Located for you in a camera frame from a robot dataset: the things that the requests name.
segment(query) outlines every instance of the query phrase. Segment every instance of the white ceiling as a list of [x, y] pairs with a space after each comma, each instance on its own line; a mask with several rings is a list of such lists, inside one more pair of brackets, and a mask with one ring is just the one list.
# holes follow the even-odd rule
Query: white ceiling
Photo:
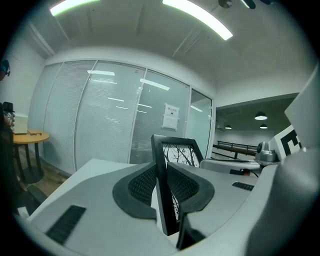
[[[56, 17], [49, 8], [59, 0], [46, 1], [31, 13], [28, 21], [35, 30], [27, 23], [30, 33], [25, 37], [45, 59], [78, 46], [117, 45], [152, 51], [183, 63], [217, 86], [230, 80], [231, 72], [239, 79], [237, 74], [257, 65], [257, 73], [263, 72], [266, 64], [276, 68], [279, 58], [286, 65], [287, 55], [296, 54], [288, 49], [304, 40], [279, 4], [256, 0], [256, 9], [251, 10], [241, 0], [233, 0], [228, 9], [220, 7], [218, 0], [192, 1], [219, 19], [233, 37], [224, 41], [194, 17], [162, 4], [162, 0], [100, 0]], [[34, 40], [35, 31], [49, 51], [41, 40], [39, 43], [38, 34], [38, 43]]]

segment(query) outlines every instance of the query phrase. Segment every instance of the white wall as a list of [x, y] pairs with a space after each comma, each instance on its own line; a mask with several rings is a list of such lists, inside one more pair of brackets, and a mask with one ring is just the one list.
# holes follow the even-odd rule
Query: white wall
[[118, 46], [87, 46], [62, 51], [46, 60], [55, 64], [75, 60], [107, 60], [150, 68], [182, 81], [211, 99], [216, 97], [214, 83], [203, 79], [195, 71], [173, 59], [139, 49]]
[[305, 36], [297, 31], [262, 39], [241, 55], [232, 49], [214, 68], [216, 106], [299, 93], [317, 63]]
[[15, 112], [28, 115], [45, 61], [21, 38], [14, 40], [4, 59], [9, 61], [11, 74], [0, 81], [0, 102], [11, 102]]

